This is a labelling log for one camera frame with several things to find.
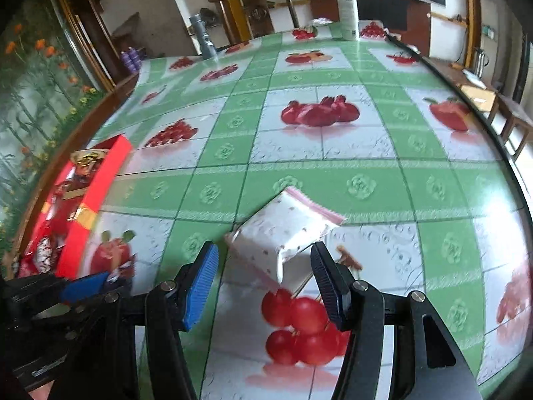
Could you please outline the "red white patterned packet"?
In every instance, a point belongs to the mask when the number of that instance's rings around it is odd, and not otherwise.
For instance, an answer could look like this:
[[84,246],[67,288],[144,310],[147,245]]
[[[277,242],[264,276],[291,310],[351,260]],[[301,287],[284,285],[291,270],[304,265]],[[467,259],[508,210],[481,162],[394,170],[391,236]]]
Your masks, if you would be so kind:
[[54,271],[57,265],[58,252],[54,235],[42,237],[36,246],[33,262],[39,274]]

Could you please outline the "white dotted snack packet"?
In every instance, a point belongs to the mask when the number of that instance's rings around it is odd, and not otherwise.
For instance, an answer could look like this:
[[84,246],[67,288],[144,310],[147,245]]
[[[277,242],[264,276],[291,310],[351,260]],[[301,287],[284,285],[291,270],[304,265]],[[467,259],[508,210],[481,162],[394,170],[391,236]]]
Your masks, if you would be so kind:
[[343,215],[288,186],[228,233],[225,241],[267,287],[276,289],[283,284],[284,265],[344,220]]

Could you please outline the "brown gold snack bag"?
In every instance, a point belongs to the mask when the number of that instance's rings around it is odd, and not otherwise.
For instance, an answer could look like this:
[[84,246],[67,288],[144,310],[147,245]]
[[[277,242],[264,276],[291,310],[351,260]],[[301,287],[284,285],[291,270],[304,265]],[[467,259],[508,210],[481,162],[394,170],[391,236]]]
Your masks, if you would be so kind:
[[71,154],[73,175],[57,185],[54,195],[61,200],[84,196],[108,152],[108,149],[85,149]]

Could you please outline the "black small snack packet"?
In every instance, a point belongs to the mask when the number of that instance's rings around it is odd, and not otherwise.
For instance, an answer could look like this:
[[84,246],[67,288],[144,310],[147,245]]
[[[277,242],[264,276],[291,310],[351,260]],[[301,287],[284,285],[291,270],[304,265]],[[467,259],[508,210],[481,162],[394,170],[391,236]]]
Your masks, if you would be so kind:
[[130,296],[133,288],[133,278],[136,273],[136,255],[130,256],[126,262],[108,275],[103,284],[102,292],[118,292]]

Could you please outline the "large red snack bar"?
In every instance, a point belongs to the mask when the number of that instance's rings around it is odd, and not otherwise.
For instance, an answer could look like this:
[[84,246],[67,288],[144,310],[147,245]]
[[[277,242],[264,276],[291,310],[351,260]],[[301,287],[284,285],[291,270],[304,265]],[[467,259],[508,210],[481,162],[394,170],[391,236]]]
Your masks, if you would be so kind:
[[65,237],[69,234],[71,222],[78,207],[80,206],[82,197],[72,197],[65,199],[65,197],[58,197],[54,204],[52,204],[52,216],[42,225],[43,237]]

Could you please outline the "red shallow tray box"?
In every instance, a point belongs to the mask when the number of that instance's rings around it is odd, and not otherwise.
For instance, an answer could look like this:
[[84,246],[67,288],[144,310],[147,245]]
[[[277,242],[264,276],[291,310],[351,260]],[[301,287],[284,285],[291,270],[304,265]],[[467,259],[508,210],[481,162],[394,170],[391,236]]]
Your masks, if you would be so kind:
[[[76,278],[81,270],[84,248],[100,207],[107,196],[111,183],[127,159],[127,156],[132,151],[132,145],[124,135],[116,135],[91,148],[85,149],[108,149],[109,152],[97,170],[85,195],[82,196],[80,206],[76,211],[73,222],[71,222],[69,234],[65,237],[55,237],[58,260],[55,270],[49,273],[71,279]],[[52,186],[45,204],[42,206],[37,225],[33,229],[32,238],[26,250],[19,258],[18,273],[15,275],[17,278],[39,275],[33,262],[34,251],[36,250],[38,241],[43,237],[41,232],[43,223],[52,216],[52,204],[58,198],[54,195],[57,185],[71,178],[73,175],[74,164],[71,161],[71,154],[67,165],[60,172],[60,176]]]

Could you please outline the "flower mural panel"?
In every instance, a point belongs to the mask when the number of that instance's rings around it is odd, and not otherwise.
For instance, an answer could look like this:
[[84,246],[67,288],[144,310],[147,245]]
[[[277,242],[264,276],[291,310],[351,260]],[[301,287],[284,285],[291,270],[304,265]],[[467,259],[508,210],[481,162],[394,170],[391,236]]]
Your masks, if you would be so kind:
[[52,0],[24,0],[1,34],[1,250],[51,158],[103,98]]

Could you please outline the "grey flashlight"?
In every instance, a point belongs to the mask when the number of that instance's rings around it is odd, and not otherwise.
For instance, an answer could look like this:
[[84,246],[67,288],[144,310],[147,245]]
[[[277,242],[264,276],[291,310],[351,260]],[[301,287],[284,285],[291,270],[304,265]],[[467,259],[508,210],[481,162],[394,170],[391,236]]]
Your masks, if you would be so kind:
[[193,31],[197,42],[199,43],[201,55],[204,60],[216,58],[218,55],[217,49],[209,36],[205,24],[202,21],[201,15],[196,14],[190,17]]

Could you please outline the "wooden tv cabinet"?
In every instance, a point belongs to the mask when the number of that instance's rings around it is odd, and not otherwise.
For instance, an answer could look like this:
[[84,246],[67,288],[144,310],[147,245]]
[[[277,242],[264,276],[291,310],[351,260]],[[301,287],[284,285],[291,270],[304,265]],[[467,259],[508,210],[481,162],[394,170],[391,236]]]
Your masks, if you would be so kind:
[[485,85],[476,75],[466,70],[461,64],[435,58],[427,58],[450,83],[455,85],[482,113],[489,113],[497,108],[496,91]]

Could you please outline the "white plastic bag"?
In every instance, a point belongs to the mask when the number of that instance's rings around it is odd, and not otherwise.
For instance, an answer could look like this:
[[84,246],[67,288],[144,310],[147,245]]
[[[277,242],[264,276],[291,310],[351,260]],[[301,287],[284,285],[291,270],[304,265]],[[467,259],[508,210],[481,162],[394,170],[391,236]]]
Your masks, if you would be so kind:
[[332,20],[330,20],[329,18],[318,17],[318,18],[312,19],[309,24],[314,27],[320,27],[320,26],[329,25],[331,23],[332,23]]

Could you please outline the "electric kettle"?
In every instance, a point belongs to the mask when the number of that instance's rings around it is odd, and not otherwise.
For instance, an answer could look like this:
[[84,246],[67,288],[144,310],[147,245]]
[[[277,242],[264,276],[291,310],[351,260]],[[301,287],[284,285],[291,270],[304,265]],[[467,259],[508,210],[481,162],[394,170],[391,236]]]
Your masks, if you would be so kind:
[[489,64],[490,59],[487,56],[486,52],[482,48],[475,48],[473,54],[473,64],[472,72],[478,77],[481,78],[484,68]]

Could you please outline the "white spray bottle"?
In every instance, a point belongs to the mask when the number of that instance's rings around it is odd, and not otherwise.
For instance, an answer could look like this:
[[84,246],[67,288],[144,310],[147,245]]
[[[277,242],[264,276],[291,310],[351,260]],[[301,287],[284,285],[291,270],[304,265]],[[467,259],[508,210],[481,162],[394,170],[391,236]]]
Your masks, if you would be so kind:
[[357,0],[337,0],[341,37],[359,41],[359,7]]

